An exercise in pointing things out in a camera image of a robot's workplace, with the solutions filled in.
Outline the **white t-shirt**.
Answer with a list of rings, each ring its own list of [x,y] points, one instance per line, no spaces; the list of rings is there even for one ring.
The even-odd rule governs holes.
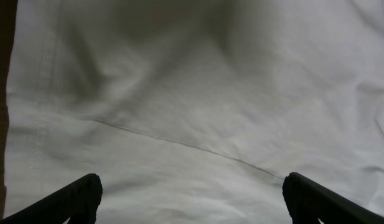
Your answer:
[[[290,223],[291,172],[384,216],[384,1],[19,1],[4,215]]]

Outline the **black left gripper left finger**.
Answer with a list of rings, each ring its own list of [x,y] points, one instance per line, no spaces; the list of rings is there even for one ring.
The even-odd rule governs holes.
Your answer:
[[[0,224],[95,224],[103,187],[100,177],[87,174],[27,208],[0,221]]]

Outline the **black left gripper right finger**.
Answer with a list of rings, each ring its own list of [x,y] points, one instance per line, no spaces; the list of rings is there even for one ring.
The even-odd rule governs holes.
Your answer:
[[[282,190],[293,224],[384,224],[383,216],[297,172],[286,176]]]

